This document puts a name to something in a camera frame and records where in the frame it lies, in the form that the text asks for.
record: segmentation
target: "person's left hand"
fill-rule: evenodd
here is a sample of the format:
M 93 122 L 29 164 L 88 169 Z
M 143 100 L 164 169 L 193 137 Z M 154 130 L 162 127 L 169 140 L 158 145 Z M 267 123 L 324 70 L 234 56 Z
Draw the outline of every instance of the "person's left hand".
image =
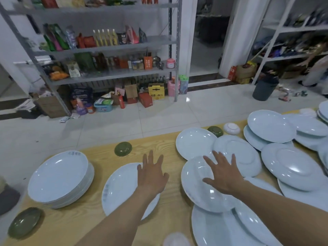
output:
M 153 151 L 150 150 L 148 159 L 146 154 L 143 156 L 143 166 L 137 166 L 138 188 L 148 192 L 154 198 L 164 190 L 170 177 L 168 173 L 162 172 L 163 158 L 164 156 L 161 155 L 154 164 Z

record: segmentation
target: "yellow box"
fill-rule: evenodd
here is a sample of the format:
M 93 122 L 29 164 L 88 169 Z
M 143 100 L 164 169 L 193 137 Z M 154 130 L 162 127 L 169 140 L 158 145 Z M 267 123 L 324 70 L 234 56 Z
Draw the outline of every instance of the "yellow box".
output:
M 163 99 L 165 96 L 164 84 L 149 84 L 148 91 L 153 100 Z

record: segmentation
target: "green saucer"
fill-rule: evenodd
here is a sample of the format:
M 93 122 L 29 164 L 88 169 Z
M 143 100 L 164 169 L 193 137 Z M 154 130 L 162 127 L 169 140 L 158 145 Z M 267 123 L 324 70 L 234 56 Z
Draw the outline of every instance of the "green saucer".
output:
M 42 210 L 30 207 L 18 214 L 8 229 L 8 235 L 15 239 L 20 239 L 30 233 L 37 225 L 42 214 Z
M 121 142 L 116 145 L 114 153 L 117 156 L 126 156 L 132 151 L 132 145 L 129 142 Z
M 220 137 L 223 135 L 223 130 L 217 126 L 211 126 L 211 127 L 208 127 L 207 129 L 209 132 L 212 132 L 213 134 L 216 135 L 216 137 Z

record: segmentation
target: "wooden table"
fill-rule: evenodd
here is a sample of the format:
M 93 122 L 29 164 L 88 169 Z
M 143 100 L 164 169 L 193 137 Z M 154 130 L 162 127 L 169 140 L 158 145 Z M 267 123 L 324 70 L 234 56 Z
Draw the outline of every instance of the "wooden table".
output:
M 247 121 L 235 123 L 243 129 Z M 130 162 L 142 162 L 143 154 L 148 153 L 150 149 L 154 150 L 154 158 L 156 159 L 160 154 L 164 155 L 163 172 L 168 172 L 170 179 L 165 191 L 160 196 L 157 207 L 141 222 L 133 245 L 159 246 L 162 245 L 168 234 L 177 231 L 184 233 L 192 245 L 196 245 L 191 228 L 193 203 L 186 196 L 181 186 L 181 170 L 186 160 L 180 156 L 175 148 L 175 139 L 178 134 L 179 132 L 175 132 L 131 140 L 133 150 L 125 157 L 118 157 L 114 154 L 116 144 L 82 150 L 95 169 L 94 180 L 88 191 L 75 203 L 58 210 L 49 209 L 26 196 L 22 210 L 28 207 L 39 207 L 44 210 L 45 217 L 34 234 L 20 241 L 9 238 L 4 245 L 73 246 L 104 219 L 101 194 L 109 176 L 122 165 Z M 243 132 L 238 136 L 245 139 Z M 318 164 L 321 164 L 316 152 L 297 142 L 294 142 L 294 145 L 308 153 Z M 264 165 L 257 178 L 265 180 L 280 190 L 277 179 Z

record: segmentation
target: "small white bowl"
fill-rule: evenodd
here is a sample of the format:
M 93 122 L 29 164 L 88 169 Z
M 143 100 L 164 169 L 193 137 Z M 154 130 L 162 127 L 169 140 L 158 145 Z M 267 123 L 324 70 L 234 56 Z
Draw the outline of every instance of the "small white bowl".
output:
M 240 133 L 240 128 L 235 123 L 226 123 L 223 126 L 223 130 L 230 135 L 238 135 Z

